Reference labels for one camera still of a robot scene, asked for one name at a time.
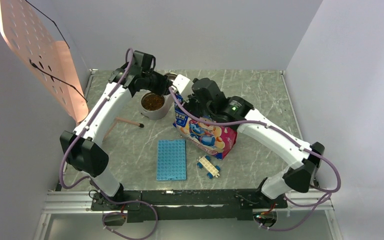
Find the pink pet food bag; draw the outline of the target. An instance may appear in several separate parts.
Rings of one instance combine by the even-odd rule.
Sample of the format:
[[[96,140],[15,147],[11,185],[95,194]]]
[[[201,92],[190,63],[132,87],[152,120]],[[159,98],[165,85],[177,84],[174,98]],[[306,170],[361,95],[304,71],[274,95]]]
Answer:
[[[210,125],[196,121],[174,104],[173,126],[187,140],[207,154],[222,160],[234,147],[238,133],[228,126]]]

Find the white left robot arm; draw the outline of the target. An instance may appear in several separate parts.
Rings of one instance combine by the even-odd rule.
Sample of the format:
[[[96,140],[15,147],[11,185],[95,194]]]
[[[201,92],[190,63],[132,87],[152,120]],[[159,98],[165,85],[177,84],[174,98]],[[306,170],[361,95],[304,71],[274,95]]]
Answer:
[[[64,131],[60,136],[63,157],[59,169],[59,183],[64,189],[79,184],[64,183],[63,170],[70,165],[83,173],[82,179],[91,184],[104,196],[104,204],[111,210],[119,209],[124,203],[124,187],[109,169],[109,156],[101,148],[103,140],[119,111],[137,92],[150,91],[159,96],[169,93],[172,82],[167,76],[155,71],[155,56],[129,48],[125,64],[114,70],[103,94],[73,131]]]

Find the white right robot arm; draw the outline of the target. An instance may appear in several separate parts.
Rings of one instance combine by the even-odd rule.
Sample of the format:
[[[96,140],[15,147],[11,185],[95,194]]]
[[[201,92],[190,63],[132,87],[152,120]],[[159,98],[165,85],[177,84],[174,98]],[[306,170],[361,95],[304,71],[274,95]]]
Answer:
[[[268,208],[275,199],[290,191],[307,193],[320,168],[325,146],[297,138],[266,118],[251,103],[239,96],[226,97],[215,81],[208,78],[190,80],[178,76],[172,86],[176,107],[184,116],[189,138],[200,147],[224,149],[211,130],[221,134],[242,133],[277,154],[286,168],[264,178],[256,193],[256,202]]]

